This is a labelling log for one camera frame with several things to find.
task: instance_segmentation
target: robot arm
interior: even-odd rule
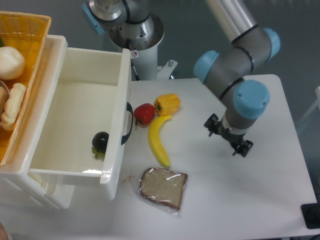
[[[268,89],[243,77],[271,59],[280,49],[279,36],[270,28],[260,29],[241,0],[206,0],[233,49],[220,55],[208,51],[194,66],[194,74],[225,105],[221,121],[213,114],[204,126],[221,135],[245,157],[253,146],[243,136],[264,112],[269,102]]]
[[[150,16],[149,0],[89,0],[82,10],[98,34],[124,22],[142,23]]]
[[[149,11],[149,0],[89,0],[81,7],[97,34],[108,32],[119,50],[139,51],[131,60],[137,80],[157,79],[158,44],[165,30]]]

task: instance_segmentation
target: white cabinet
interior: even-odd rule
[[[16,144],[0,167],[0,202],[67,208],[74,187],[116,194],[127,122],[132,126],[130,51],[67,47],[49,35]],[[109,133],[105,157],[92,139]]]

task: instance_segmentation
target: red bell pepper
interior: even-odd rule
[[[138,123],[146,125],[155,116],[155,106],[150,103],[144,103],[133,111],[133,116],[135,117],[135,125],[138,125]]]

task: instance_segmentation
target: black handle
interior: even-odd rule
[[[131,135],[132,126],[134,124],[134,111],[133,111],[132,106],[129,102],[126,102],[126,110],[131,113],[131,126],[130,126],[129,132],[126,135],[122,136],[121,145],[125,144],[128,141],[128,139]]]

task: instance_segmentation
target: yellow basket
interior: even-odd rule
[[[13,80],[2,81],[9,89],[11,89],[15,83],[22,83],[26,86],[24,98],[13,131],[6,131],[0,127],[0,166],[6,163],[10,150],[15,143],[50,25],[51,17],[49,16],[0,11],[0,38],[4,46],[14,47],[25,59],[25,68],[20,77]]]

